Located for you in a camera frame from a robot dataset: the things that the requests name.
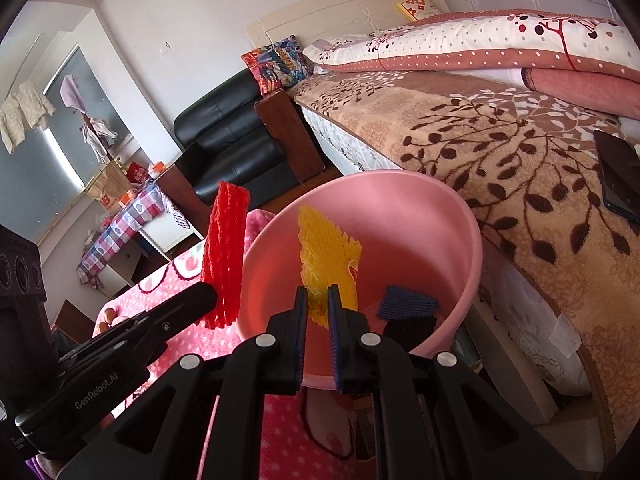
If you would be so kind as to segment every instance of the brown floral blanket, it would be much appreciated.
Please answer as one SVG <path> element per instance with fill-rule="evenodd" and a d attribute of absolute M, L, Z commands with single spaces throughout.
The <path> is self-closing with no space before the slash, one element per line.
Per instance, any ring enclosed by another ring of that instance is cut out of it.
<path fill-rule="evenodd" d="M 290 93 L 406 170 L 446 182 L 582 338 L 606 460 L 640 415 L 640 226 L 602 204 L 592 131 L 617 121 L 436 72 L 334 73 Z"/>

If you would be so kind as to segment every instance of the black speaker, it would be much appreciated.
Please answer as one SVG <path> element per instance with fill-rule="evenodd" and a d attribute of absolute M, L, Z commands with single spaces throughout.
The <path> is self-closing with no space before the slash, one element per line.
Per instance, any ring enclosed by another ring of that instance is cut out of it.
<path fill-rule="evenodd" d="M 0 404 L 25 409 L 56 372 L 36 244 L 0 225 Z"/>

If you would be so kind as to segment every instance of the colorful cushion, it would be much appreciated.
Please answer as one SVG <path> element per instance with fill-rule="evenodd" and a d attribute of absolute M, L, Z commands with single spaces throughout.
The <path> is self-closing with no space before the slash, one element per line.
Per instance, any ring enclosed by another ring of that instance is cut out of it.
<path fill-rule="evenodd" d="M 289 88 L 311 74 L 295 36 L 247 52 L 242 60 L 254 75 L 262 95 Z"/>
<path fill-rule="evenodd" d="M 409 18 L 410 22 L 440 14 L 440 11 L 431 3 L 431 0 L 406 0 L 396 4 L 396 7 Z"/>

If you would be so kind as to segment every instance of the black phone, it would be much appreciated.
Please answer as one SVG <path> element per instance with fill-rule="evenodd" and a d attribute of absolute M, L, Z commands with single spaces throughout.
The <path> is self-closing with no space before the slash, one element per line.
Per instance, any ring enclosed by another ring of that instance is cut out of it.
<path fill-rule="evenodd" d="M 640 224 L 640 158 L 626 140 L 596 130 L 604 205 Z"/>

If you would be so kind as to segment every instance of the folded comforter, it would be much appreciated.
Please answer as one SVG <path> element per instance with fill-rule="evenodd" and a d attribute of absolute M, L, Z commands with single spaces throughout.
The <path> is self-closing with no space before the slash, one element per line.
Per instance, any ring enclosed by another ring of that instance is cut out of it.
<path fill-rule="evenodd" d="M 368 36 L 318 40 L 304 54 L 336 72 L 538 67 L 640 82 L 640 50 L 624 25 L 537 10 L 438 14 Z"/>

